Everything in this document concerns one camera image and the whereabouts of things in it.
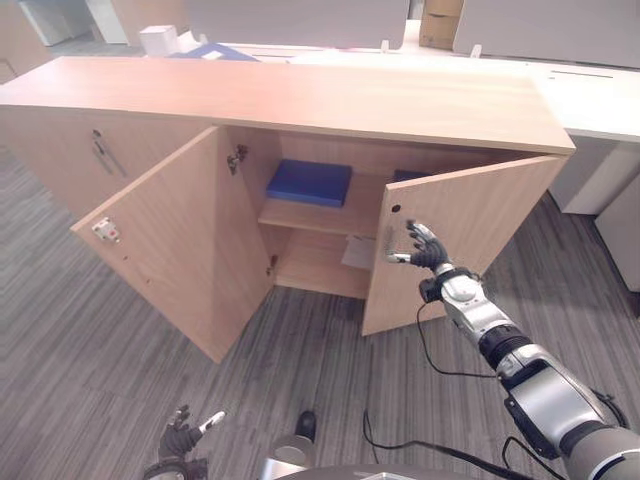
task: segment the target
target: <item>lock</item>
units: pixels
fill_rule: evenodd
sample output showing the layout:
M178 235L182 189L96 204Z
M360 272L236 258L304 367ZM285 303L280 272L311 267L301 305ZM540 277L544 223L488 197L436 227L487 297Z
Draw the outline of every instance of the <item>lock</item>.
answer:
M91 230L93 230L93 233L95 233L101 240L108 240L114 243L118 243L120 241L120 233L116 228L116 224L113 223L109 217L104 217L91 227Z

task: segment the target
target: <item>blue folder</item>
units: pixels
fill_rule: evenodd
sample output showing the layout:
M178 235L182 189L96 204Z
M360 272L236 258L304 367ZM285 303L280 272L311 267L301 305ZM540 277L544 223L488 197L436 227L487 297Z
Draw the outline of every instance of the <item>blue folder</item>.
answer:
M282 160L267 187L271 198L342 207L349 189L351 167Z

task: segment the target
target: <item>cabinet door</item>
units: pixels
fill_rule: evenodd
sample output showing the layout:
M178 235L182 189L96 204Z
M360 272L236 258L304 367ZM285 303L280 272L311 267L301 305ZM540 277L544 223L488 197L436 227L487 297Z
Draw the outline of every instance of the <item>cabinet door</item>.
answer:
M6 108L3 141L80 218L205 128L206 120Z
M431 272L386 261L389 249L415 251L405 228L407 219L427 225L442 240L456 265L482 274L566 158L517 160L387 185L363 334L414 322L416 310L423 303L418 284ZM422 319L443 315L442 304L435 302L425 308Z
M72 230L214 361L273 280L258 221L225 128L211 127ZM92 227L108 217L120 241Z

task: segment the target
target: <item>gray carpet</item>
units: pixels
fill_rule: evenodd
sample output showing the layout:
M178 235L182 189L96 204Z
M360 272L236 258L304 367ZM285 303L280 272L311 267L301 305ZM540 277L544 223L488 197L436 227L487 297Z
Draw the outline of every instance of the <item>gray carpet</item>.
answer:
M420 438L499 461L515 430L499 386L434 373L415 326L362 338L361 301L276 288L217 366L72 236L71 216L6 150L0 164L0 478L139 478L182 403L199 420L228 412L197 447L211 479L256 478L270 441L309 408L320 465L373 461L365 407L380 442ZM638 297L591 218L563 215L545 196L485 280L526 331L616 394L640 426ZM442 367L487 372L449 322L425 326ZM492 478L419 448L380 457ZM516 448L510 458L546 478Z

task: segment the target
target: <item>white paper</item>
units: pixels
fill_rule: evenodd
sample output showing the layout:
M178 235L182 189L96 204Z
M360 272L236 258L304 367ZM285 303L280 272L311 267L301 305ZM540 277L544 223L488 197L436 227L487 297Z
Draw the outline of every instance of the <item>white paper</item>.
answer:
M374 238L347 236L347 248L342 255L342 264L350 267L373 270L373 259L376 248Z
M220 58L221 56L222 56L222 53L216 52L214 50L213 52L209 52L203 55L202 58L206 58L207 60L215 60L216 58Z

